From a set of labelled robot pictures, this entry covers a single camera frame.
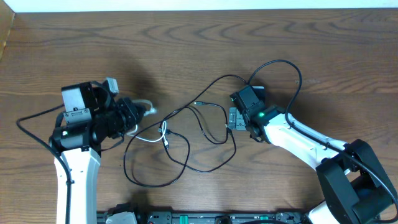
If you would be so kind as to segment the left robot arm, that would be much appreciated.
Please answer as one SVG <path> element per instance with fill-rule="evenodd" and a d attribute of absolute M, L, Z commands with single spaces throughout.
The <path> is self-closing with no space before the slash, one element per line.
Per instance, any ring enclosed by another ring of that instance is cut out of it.
<path fill-rule="evenodd" d="M 146 112 L 128 97 L 117 98 L 117 81 L 107 78 L 61 89 L 65 111 L 50 137 L 56 152 L 57 223 L 96 223 L 96 184 L 101 143 L 124 138 Z"/>

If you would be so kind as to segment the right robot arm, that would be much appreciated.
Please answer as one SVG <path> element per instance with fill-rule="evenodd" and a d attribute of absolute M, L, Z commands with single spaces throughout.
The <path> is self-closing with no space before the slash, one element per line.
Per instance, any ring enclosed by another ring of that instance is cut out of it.
<path fill-rule="evenodd" d="M 397 205 L 397 191 L 371 146 L 329 138 L 297 121 L 285 109 L 266 106 L 265 89 L 247 85 L 231 94 L 233 118 L 257 142 L 281 147 L 317 173 L 324 201 L 307 214 L 310 223 L 382 223 Z"/>

